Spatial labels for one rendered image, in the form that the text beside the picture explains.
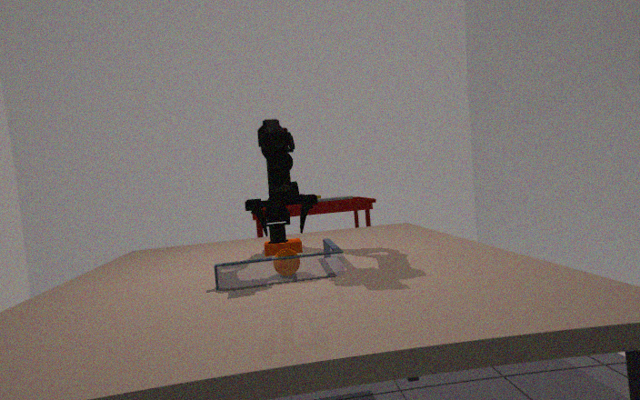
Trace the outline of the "low clear corner walls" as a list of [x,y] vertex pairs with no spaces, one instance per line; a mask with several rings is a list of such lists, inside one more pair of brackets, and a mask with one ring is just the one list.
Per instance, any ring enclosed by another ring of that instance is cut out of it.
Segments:
[[215,268],[217,290],[345,275],[344,253]]

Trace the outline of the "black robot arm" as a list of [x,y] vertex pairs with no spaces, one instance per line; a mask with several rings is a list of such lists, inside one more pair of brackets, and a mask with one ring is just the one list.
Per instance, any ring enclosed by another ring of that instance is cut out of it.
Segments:
[[[258,130],[258,144],[266,158],[268,177],[290,175],[293,159],[288,153],[294,152],[295,143],[287,129],[280,126],[279,120],[263,121],[262,127]],[[268,200],[273,201],[275,205],[291,202],[293,195],[299,195],[296,181],[288,184],[287,179],[284,179],[282,182],[275,185],[275,182],[269,182],[268,178]],[[266,224],[270,231],[268,244],[286,243],[288,240],[285,236],[285,225],[290,225],[290,212],[285,205],[269,206],[265,209],[265,223],[286,221],[280,224]]]

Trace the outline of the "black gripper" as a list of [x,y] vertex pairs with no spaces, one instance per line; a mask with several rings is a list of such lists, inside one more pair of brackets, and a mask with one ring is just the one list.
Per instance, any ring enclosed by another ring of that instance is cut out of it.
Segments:
[[[274,181],[275,185],[282,184],[283,183],[282,180],[284,179],[287,179],[288,184],[291,182],[290,175],[270,176],[268,178],[269,178],[269,182]],[[252,211],[251,214],[256,214],[257,218],[259,219],[265,231],[265,235],[268,236],[264,211],[262,210],[262,207],[280,206],[280,205],[300,205],[300,204],[302,205],[301,211],[300,211],[300,231],[302,234],[304,225],[305,225],[305,219],[309,209],[313,208],[312,205],[318,205],[316,195],[301,195],[301,197],[299,198],[293,198],[293,201],[291,202],[283,202],[277,205],[275,205],[274,202],[270,200],[261,201],[261,199],[250,199],[245,202],[245,210]]]

